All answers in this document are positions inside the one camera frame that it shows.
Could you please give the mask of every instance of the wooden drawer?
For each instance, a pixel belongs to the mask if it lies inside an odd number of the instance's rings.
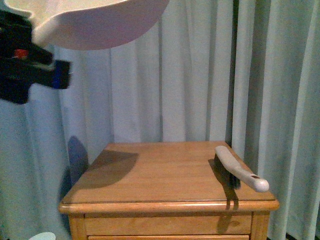
[[[249,235],[216,236],[89,236],[88,240],[249,240]]]
[[[84,225],[88,236],[246,235],[251,232],[251,221],[251,212],[113,217],[86,214]]]

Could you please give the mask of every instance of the white bowl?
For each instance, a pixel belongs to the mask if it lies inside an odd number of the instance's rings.
[[[32,42],[99,50],[131,42],[161,17],[169,0],[5,0],[33,24]]]
[[[56,235],[52,232],[42,232],[32,238],[29,238],[29,240],[56,240]]]

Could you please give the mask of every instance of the brush handle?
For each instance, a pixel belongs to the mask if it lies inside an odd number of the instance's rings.
[[[228,172],[236,176],[253,190],[258,193],[264,193],[269,190],[268,181],[243,169],[227,147],[217,146],[215,153]]]

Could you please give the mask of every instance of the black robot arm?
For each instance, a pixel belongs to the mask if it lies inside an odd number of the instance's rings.
[[[26,18],[0,10],[0,99],[16,104],[28,101],[33,83],[66,89],[70,62],[32,43],[32,24]]]

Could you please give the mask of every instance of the cleaning brush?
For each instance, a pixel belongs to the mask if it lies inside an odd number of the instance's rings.
[[[243,169],[227,147],[217,146],[215,153],[221,162],[220,173],[225,176],[226,183],[230,188],[239,189],[241,181],[243,181],[258,193],[269,190],[268,181]]]

